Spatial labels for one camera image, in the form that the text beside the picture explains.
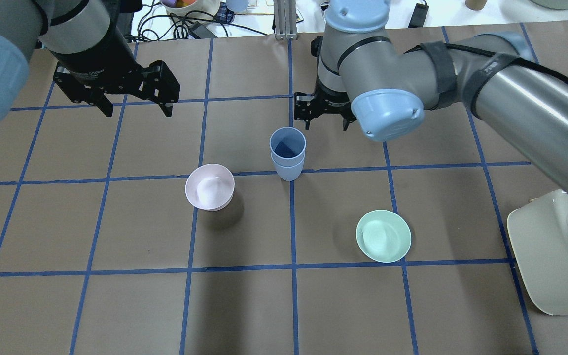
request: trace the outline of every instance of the grid line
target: grid line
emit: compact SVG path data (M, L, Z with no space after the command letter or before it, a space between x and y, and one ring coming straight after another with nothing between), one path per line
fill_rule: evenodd
M491 162L486 163L487 166L525 166L531 165L530 162ZM393 170L403 169L448 169L448 168L479 168L482 163L459 163L459 164L423 164L423 165L406 165L406 166L391 166ZM356 171L384 171L386 166L368 166L356 168L321 168L321 169L304 169L303 174L315 173L348 173ZM256 176L256 175L277 175L275 170L272 171L238 171L232 173L234 176ZM113 181L130 181L130 180L164 180L164 179L187 179L189 174L184 175L146 175L146 176L118 176L111 177L109 180ZM68 179L68 180L28 180L21 182L21 185L36 185L36 184L88 184L92 182L105 182L106 179ZM0 186L16 185L15 181L0 181Z
M392 166L390 160L390 153L387 148L387 142L383 142L383 154L385 155L385 163L387 164L387 176L389 179L390 184L390 197L391 197L391 208L395 214L398 214L398 204L396 200L396 191L394 189L394 176L392 173ZM418 350L418 339L415 332L415 321L413 319L413 306L411 303L411 290L409 289L409 277L407 271L407 261L406 256L403 256L399 261L397 261L397 265L400 266L402 269L402 277L403 277L403 287L404 287L404 302L406 305L406 313L407 318L409 321L409 332L411 333L411 343L413 347L413 355L419 355Z
M203 99L203 124L201 126L201 144L199 148L199 166L203 164L203 151L205 150L205 128L207 127L207 108L210 98L210 81L212 79L212 56L214 52L214 39L210 39L210 49L208 52L207 76L205 79L205 98ZM194 265L194 245L196 244L196 222L198 219L198 209L194 207L192 212L192 232L190 234L190 252L187 261L187 277L185 278L185 294L183 296L183 321L181 323L181 335L179 354L185 353L185 340L187 337L187 318L190 306L190 291L192 288L192 267Z
M534 50L534 46L532 45L532 41L530 41L530 36L527 34L527 29L525 29L525 23L519 22L521 25L521 30L523 31L523 36L525 37L525 42L530 47L530 51L532 52L532 58L534 58L534 62L540 63L538 60L538 56L536 55L536 50Z
M6 216L6 222L4 223L4 226L2 228L1 235L0 235L0 251L1 251L1 246L4 243L4 238L6 238L6 232L7 232L8 225L10 223L10 218L12 218L12 213L14 211L14 205L16 204L16 200L19 196L19 191L21 191L21 186L22 186L21 182L23 181L23 178L25 177L25 171L27 171L27 169L28 169L28 164L30 163L30 158L32 157L32 151L34 151L34 145L36 144L36 138L38 137L38 132L40 131L41 123L43 123L43 119L45 118L45 108L47 107L47 103L49 101L49 98L52 95L52 90L54 90L54 82L51 83L49 90L47 91L47 97L45 98L45 103L43 104L43 110L41 110L41 115L38 118L38 123L36 124L36 129L34 130L34 135L32 136L32 142L30 143L30 148L28 149L28 153L25 157L25 162L23 163L23 168L21 170L19 180L16 184L16 189L14 191L12 202L10 203L10 209L8 210L8 213L7 213L7 216Z
M498 259L459 259L459 260L417 260L405 261L407 267L444 266L444 265L494 265L516 263L509 258ZM0 272L0 277L29 277L29 276L84 276L89 275L136 275L136 274L184 274L208 272L241 272L257 270L291 270L318 269L318 268L360 268L360 267L402 267L401 261L394 263L379 263L376 261L343 262L343 263L296 263L296 264L264 264L242 265L230 267L177 267L177 268L136 268L136 269L106 269L106 270L48 270L48 271L20 271Z
M281 94L281 95L257 95L257 96L230 96L230 97L212 97L208 98L208 101L243 101L243 100L268 100L268 99L282 99L286 97L292 97L292 94ZM205 99L179 99L176 104L184 103L204 103ZM139 106L139 105L156 105L152 101L133 101L120 104L114 104L118 106ZM77 104L77 105L54 105L45 107L46 110L63 110L69 108L85 108L93 107L89 104ZM32 110L43 110L43 107L14 107L10 108L10 111L32 111Z
M288 126L293 127L295 114L293 99L293 40L288 39ZM290 203L290 258L293 297L293 353L299 355L299 314L297 311L297 233L295 231L295 182L289 182Z
M488 165L485 163L485 156L483 155L483 149L481 146L481 142L479 140L479 135L476 130L475 120L473 119L473 115L469 110L466 110L468 115L468 120L470 122L470 127L473 131L473 135L475 136L475 143L477 145L477 150L479 151L479 157L483 163L483 173L485 175L486 183L488 184L488 190L490 192L492 205L494 207L495 214L497 216L498 221L498 228L501 233L501 238L503 239L503 246L505 247L505 254L507 255L507 259L509 260L509 267L510 272L512 274L512 280L514 281L514 288L516 290L516 295L519 300L519 305L521 306L521 313L523 313L523 321L525 321L525 328L527 329L528 337L530 338L530 345L532 346L532 353L534 355L539 355L538 346L536 345L536 339L534 338L534 331L532 330L532 323L530 322L530 316L527 312L527 307L525 306L525 300L523 300L523 292L521 290L521 284L518 279L518 275L516 274L516 267L514 262L512 261L512 251L510 245L507 241L507 234L505 233L505 226L503 224L503 219L501 218L501 211L498 207L497 197L494 191L494 186L492 185L492 179L490 176L490 171L488 169Z
M135 49L133 50L133 58L137 58L137 52L139 49L139 43L135 43ZM86 290L89 285L89 278L91 276L91 268L93 265L93 257L95 256L95 248L98 242L98 236L100 234L100 227L102 224L102 216L104 215L104 206L106 205L108 188L111 182L111 170L113 169L113 162L115 161L115 151L117 151L117 142L120 137L120 131L122 129L122 121L124 120L124 111L126 111L126 100L128 95L124 95L122 98L122 104L120 105L120 116L117 120L117 127L115 128L115 137L113 137L113 145L111 147L111 156L108 160L108 168L106 169L106 178L104 181L104 191L102 192L102 200L100 202L100 207L98 210L98 218L96 220L95 231L93 232L93 240L89 251L89 258L87 260L86 270L85 270L85 280L83 281L83 287L80 292L80 300L78 302L78 308L76 312L76 320L74 321L74 330L71 335L70 343L70 355L74 355L76 350L76 342L78 336L78 329L80 326L80 320L82 318L83 308L85 306Z

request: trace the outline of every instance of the white table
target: white table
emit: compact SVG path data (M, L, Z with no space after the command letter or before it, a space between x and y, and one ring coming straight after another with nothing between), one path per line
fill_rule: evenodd
M151 4L158 0L144 0ZM297 23L298 32L323 32L325 22L320 4L324 0L297 0L297 9L304 18ZM386 29L402 29L408 26L413 8L420 0L392 0L390 19ZM233 23L257 29L267 34L273 33L273 0L251 0L251 6L241 14L237 14ZM458 25L485 25L493 23L517 22L548 22L568 20L568 10L553 10L539 6L530 0L489 0L481 11L472 11L464 5L464 0L428 0L430 6L425 27L458 26ZM134 27L146 13L145 7L135 14ZM158 6L154 14L165 14L165 9ZM159 34L164 33L171 26L167 18L155 18L149 21L144 28L154 29ZM216 36L225 36L225 32L218 24L207 25ZM227 26L230 36L256 36L248 30Z

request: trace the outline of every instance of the plastic cup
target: plastic cup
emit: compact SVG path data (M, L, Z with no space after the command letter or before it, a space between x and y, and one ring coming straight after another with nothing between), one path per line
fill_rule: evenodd
M192 206L206 211L218 211L234 196L232 172L220 164L205 164L192 171L185 182L185 196Z
M298 162L296 166L281 166L278 163L273 163L275 166L275 171L280 176L280 179L284 181L293 181L297 179L304 169L304 159Z
M249 0L227 0L227 8L235 13L243 12L247 9Z
M392 211L376 210L368 212L358 222L356 242L370 259L393 263L409 251L411 231L401 216Z
M302 173L306 159L306 137L297 128L282 127L269 139L271 160L278 175L293 181Z

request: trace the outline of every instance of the black cable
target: black cable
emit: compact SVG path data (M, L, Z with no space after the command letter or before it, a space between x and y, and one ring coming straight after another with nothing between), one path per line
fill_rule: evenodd
M146 18L146 16L148 16L151 12L153 12L153 9L155 9L155 7L159 6L160 4L162 4L162 3L160 3L160 2L155 3L155 0L153 0L151 5L145 5L145 6L150 7L150 9L148 9L148 12L144 16L142 16L142 18L140 18L140 21L137 24L138 35L140 33L140 28L142 27L142 21L144 21L144 18Z
M223 23L222 21L217 20L216 17L213 16L212 14L206 13L206 12L204 12L204 11L194 10L194 11L190 11L189 13L204 13L204 14L207 14L208 16L211 16L211 17L212 17L212 20L204 20L204 19L202 19L202 18L192 18L192 17L188 17L187 14L186 14L186 16L178 16L178 15L173 14L173 13L171 13L171 14L158 14L158 15L154 15L154 16L148 17L148 18L146 18L145 20L142 18L142 21L141 21L140 24L138 24L138 28L137 28L138 35L137 35L137 36L132 36L132 38L144 39L143 42L155 42L155 41L162 40L161 38L163 38L171 29L174 28L174 29L175 29L175 33L174 33L173 39L186 39L186 38L187 38L187 33L189 33L189 31L187 30L187 25L186 25L185 23L186 23L188 20L191 20L191 21L200 21L200 22L209 22L209 23L218 23L218 24L220 24L221 26L223 26L223 29L225 30L225 34L226 34L227 36L229 36L229 34L228 34L227 29L225 28L225 25L229 25L229 26L233 26L233 27L238 27L238 28L240 28L240 29L245 29L245 30L249 30L249 31L255 32L255 33L257 33L257 34L261 34L261 35L264 35L264 36L268 36L268 34L262 32L262 31L256 30L256 29L251 29L250 27L245 27L245 26L242 26L242 25L236 25L236 24L234 24L234 23L227 23L227 24L225 24L225 23ZM150 31L150 32L152 32L152 33L154 33L155 36L158 36L158 33L156 33L155 31L153 31L153 30L151 30L151 29L142 29L142 28L143 28L144 25L146 25L146 23L149 22L150 20L153 20L154 18L160 18L160 17L170 18L171 21L173 22L173 25L172 25L169 29L167 29L167 31L165 32L164 36L160 36L160 37L158 37L157 39L155 39L155 38L148 38L148 37L144 36L143 34L146 32L146 30L148 30L148 31ZM176 19L176 20L180 20L180 25L179 25L177 22L174 21L175 19Z
M227 38L229 38L229 32L228 32L227 29L225 28L225 23L223 23L223 21L217 19L216 16L212 15L211 13L207 13L207 12L205 12L205 11L200 11L200 10L192 10L192 11L186 13L185 15L183 15L183 16L178 16L178 17L182 17L182 18L183 18L183 21L185 22L185 20L191 19L189 16L190 16L190 14L192 14L192 13L202 13L202 14L205 14L205 15L211 17L212 20L213 20L212 22L219 23L221 26L223 26L223 30L225 30L225 36L226 36Z

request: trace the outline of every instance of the cable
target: cable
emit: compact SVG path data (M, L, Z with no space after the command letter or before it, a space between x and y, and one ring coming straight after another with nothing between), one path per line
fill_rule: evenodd
M148 12L147 12L144 16L142 16L142 18L140 18L140 21L139 21L138 24L137 24L137 32L138 32L138 34L140 33L140 27L142 27L142 22L144 21L144 19L146 18L146 16L148 16L151 12L153 12L153 10L155 9L155 7L157 7L157 6L161 5L161 4L162 4L162 3L160 3L160 2L155 3L155 0L153 0L150 5L144 5L144 6L150 7L150 9L148 9Z
M149 5L149 6L152 9L153 6L157 6L159 4L160 3L156 3L156 4ZM212 20L205 20L205 19L202 19L202 18L189 17L189 14L191 14L191 13L203 13L207 16L212 17ZM169 18L172 21L171 27L169 27L169 29L167 29L166 32L163 35L159 36L158 33L153 31L152 29L144 29L143 28L144 25L146 25L146 23L148 23L149 21L151 21L155 18L160 18L160 17ZM153 15L153 16L150 16L148 18L142 18L140 20L140 23L138 23L137 36L131 35L131 36L128 36L128 39L140 40L142 42L160 41L160 40L162 40L162 38L164 38L164 36L166 36L166 34L169 33L169 31L171 31L173 29L174 29L174 31L173 31L172 39L187 39L187 36L189 34L189 26L188 26L187 23L192 24L191 21L218 23L219 25L221 25L223 27L223 30L225 31L225 34L226 34L227 37L229 37L229 32L227 31L227 28L225 27L225 25L238 27L240 29L245 29L245 30L255 32L257 34L268 36L268 34L262 32L262 31L259 31L259 30L256 30L256 29L251 29L250 27L245 27L245 26L242 26L242 25L236 25L234 23L227 23L226 24L223 21L218 20L216 18L216 16L214 16L210 13L207 13L207 12L204 12L204 11L199 11L199 10L194 10L194 11L190 11L189 13L185 14L185 16L178 16L177 14L171 13L171 14ZM147 36L145 36L146 32L151 32L151 33L155 34L156 38L148 38Z
M216 18L216 16L212 15L211 13L207 13L207 12L205 12L205 11L200 11L200 10L192 10L192 11L190 11L189 13L186 13L184 16L178 16L178 17L182 17L182 18L183 18L183 22L185 23L185 20L191 19L189 16L190 16L190 14L192 14L192 13L202 13L202 14L205 14L205 15L211 17L212 20L213 20L212 22L219 23L221 26L223 26L223 30L225 30L225 36L226 36L227 38L229 38L229 32L228 32L227 29L225 28L225 23L223 23L223 21L218 20L218 19Z

